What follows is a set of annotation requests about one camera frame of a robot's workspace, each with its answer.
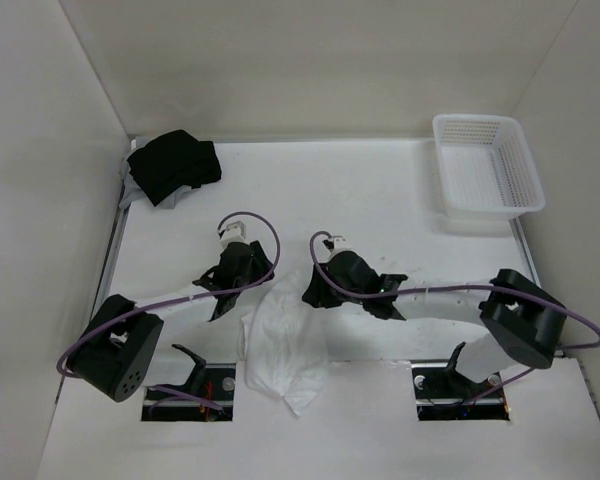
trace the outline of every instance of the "white wall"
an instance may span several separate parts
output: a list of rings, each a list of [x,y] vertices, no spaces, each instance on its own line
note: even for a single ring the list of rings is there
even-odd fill
[[[0,480],[35,478],[125,134],[55,0],[0,0]]]
[[[579,1],[514,116],[547,196],[524,221],[543,286],[600,324],[600,0]],[[600,402],[600,350],[580,356]]]
[[[575,0],[61,0],[130,133],[431,136],[510,114]]]

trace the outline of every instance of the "white surface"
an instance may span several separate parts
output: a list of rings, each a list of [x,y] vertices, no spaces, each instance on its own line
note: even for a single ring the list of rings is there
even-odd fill
[[[600,325],[600,0],[580,0],[514,116],[549,199],[524,221],[543,286]],[[600,402],[600,350],[578,355]]]
[[[0,480],[35,476],[127,146],[57,2],[0,0]]]
[[[516,120],[437,115],[433,133],[449,215],[510,220],[544,208],[538,172]]]
[[[418,422],[406,362],[333,369],[300,419],[236,376],[231,423],[141,423],[141,395],[115,404],[69,380],[38,480],[600,480],[600,424],[575,360],[507,388],[511,422]]]
[[[509,115],[575,0],[61,0],[133,134],[431,136]]]
[[[311,271],[308,240],[321,229],[345,235],[378,272],[458,282],[493,278],[500,268],[524,272],[508,222],[458,222],[441,213],[432,141],[219,144],[216,151],[220,182],[173,211],[155,210],[146,199],[131,205],[111,293],[138,300],[184,287],[218,262],[218,220],[245,209],[280,233],[277,278]],[[245,223],[249,240],[259,239],[273,258],[266,227]],[[178,342],[210,362],[236,361],[240,318],[270,288],[243,293],[231,312]],[[462,322],[383,321],[355,305],[325,311],[324,322],[334,360],[448,358],[458,343],[485,332]]]

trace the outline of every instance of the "gray cloth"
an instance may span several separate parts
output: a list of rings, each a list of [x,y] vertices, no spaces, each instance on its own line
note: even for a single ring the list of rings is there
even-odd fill
[[[122,165],[120,166],[120,176],[122,177],[122,181],[124,182],[124,193],[122,195],[122,200],[120,200],[120,204],[118,205],[121,209],[126,209],[136,200],[141,198],[146,198],[146,195],[142,191],[142,189],[138,186],[136,181],[131,176],[129,167],[129,162],[127,159],[131,156],[131,154],[135,152],[132,150],[129,152],[127,156],[122,160]],[[164,210],[173,210],[176,208],[177,203],[183,197],[187,196],[189,192],[191,192],[193,188],[188,185],[183,185],[175,190],[171,195],[166,197],[162,202],[158,204],[156,208],[162,208]]]

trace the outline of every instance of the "black clamp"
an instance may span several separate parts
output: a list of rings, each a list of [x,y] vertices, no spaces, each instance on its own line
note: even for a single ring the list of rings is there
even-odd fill
[[[327,248],[333,249],[332,242],[325,240],[324,243]],[[406,275],[378,275],[362,257],[351,250],[338,253],[329,262],[321,263],[320,267],[337,285],[354,293],[395,292],[400,284],[408,278]],[[311,283],[302,295],[302,301],[314,308],[333,308],[339,307],[344,302],[351,302],[362,305],[362,308],[374,317],[383,320],[404,320],[404,317],[393,306],[396,298],[397,296],[388,296],[362,300],[344,295],[324,281],[315,265]]]
[[[121,295],[107,298],[82,336],[135,308]],[[67,367],[116,402],[140,387],[149,369],[164,322],[138,313],[96,335],[67,358]]]
[[[189,395],[197,395],[198,390],[200,390],[200,387],[202,386],[202,382],[204,381],[205,370],[207,368],[207,361],[204,358],[202,358],[200,355],[193,353],[191,350],[189,350],[186,347],[183,347],[182,345],[173,344],[171,346],[173,348],[175,348],[176,350],[181,351],[182,353],[187,355],[189,358],[191,358],[191,360],[193,360],[194,366],[193,366],[193,369],[191,370],[191,373],[189,374],[189,377],[182,385],[171,385],[171,384],[165,383],[165,384],[161,384],[161,386],[168,387],[168,388],[171,388],[172,390],[177,390],[178,392],[186,393]],[[147,398],[149,400],[158,400],[160,398],[167,397],[170,395],[171,394],[165,394],[160,391],[149,390],[149,392],[147,393]]]
[[[250,244],[242,242],[231,242],[220,254],[220,262],[215,267],[207,270],[194,285],[204,287],[211,292],[239,288],[256,282],[271,270],[272,263],[262,249],[260,242]],[[266,282],[274,278],[271,272]],[[213,315],[209,321],[213,321],[229,310],[231,310],[240,293],[230,295],[216,295],[218,300]]]

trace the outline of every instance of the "crumpled white cloth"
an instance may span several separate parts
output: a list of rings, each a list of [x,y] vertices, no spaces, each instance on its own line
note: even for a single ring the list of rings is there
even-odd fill
[[[247,386],[282,397],[297,416],[329,375],[324,311],[302,302],[310,280],[305,273],[296,271],[278,281],[256,312],[242,318]]]

